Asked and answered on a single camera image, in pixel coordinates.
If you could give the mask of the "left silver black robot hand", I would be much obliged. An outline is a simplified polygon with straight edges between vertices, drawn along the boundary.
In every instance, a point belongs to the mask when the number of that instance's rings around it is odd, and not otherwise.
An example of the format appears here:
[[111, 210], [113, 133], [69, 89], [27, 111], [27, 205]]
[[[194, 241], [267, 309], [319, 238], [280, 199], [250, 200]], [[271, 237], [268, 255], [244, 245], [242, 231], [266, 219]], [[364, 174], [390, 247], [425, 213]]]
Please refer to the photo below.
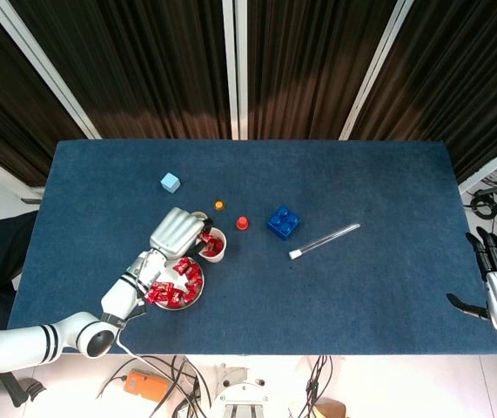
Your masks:
[[173, 207], [152, 232], [150, 248], [162, 253], [168, 260], [176, 260], [187, 253], [201, 233], [208, 233], [211, 228], [211, 219], [201, 219]]

